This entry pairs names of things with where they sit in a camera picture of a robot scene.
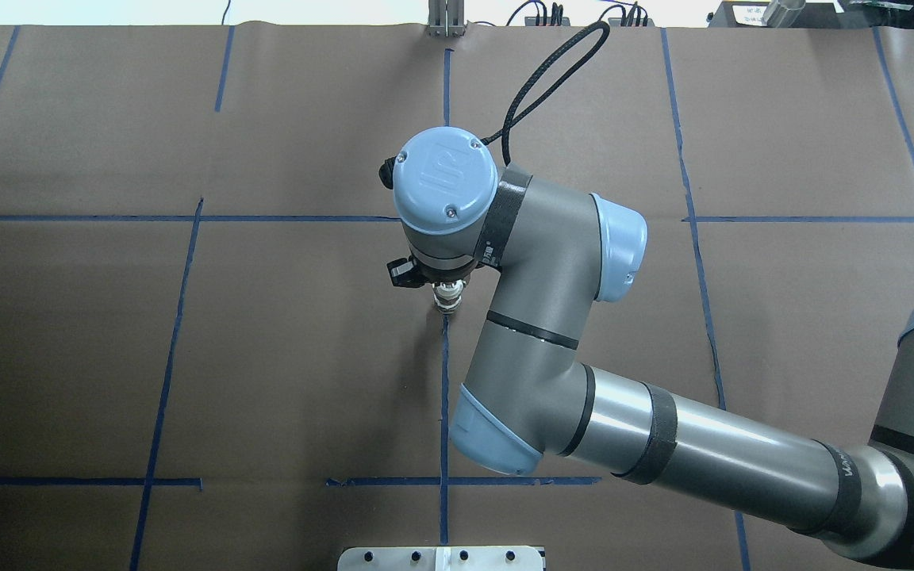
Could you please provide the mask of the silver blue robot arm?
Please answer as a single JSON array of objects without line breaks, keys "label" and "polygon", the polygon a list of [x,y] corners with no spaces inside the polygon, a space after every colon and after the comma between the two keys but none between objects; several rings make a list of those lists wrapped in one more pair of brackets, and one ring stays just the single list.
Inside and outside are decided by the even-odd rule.
[{"label": "silver blue robot arm", "polygon": [[638,211],[498,166],[452,126],[414,134],[380,169],[409,242],[397,288],[498,280],[449,430],[472,462],[527,476],[545,455],[592,464],[786,527],[861,564],[914,569],[914,310],[866,444],[810,439],[589,364],[595,304],[642,265]]}]

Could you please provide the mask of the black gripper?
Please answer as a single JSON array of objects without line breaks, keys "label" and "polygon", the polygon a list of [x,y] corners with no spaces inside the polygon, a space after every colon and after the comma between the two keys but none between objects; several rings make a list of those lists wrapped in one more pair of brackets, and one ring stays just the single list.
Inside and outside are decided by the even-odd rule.
[{"label": "black gripper", "polygon": [[416,246],[409,247],[413,264],[413,274],[406,279],[406,288],[420,288],[425,283],[454,283],[464,281],[476,267],[478,260],[469,255],[456,258],[436,258],[428,255]]}]

